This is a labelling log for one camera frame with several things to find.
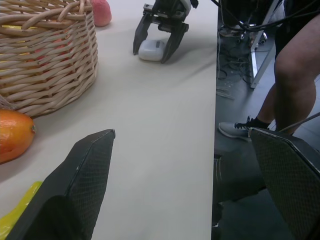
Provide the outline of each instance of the gray sneaker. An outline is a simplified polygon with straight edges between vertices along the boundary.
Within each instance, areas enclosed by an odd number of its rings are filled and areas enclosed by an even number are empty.
[[[218,129],[229,138],[238,138],[250,142],[251,139],[248,137],[248,132],[249,128],[254,127],[253,120],[253,118],[250,120],[250,116],[248,116],[246,123],[220,122]]]

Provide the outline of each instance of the table surface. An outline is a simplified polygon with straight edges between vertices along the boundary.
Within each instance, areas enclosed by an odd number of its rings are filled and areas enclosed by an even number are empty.
[[[44,180],[85,136],[115,129],[93,240],[209,240],[213,189],[218,8],[200,1],[166,64],[133,56],[146,0],[110,0],[97,30],[98,76],[77,101],[36,118],[20,158],[0,165],[0,216]],[[156,25],[150,39],[168,39]]]

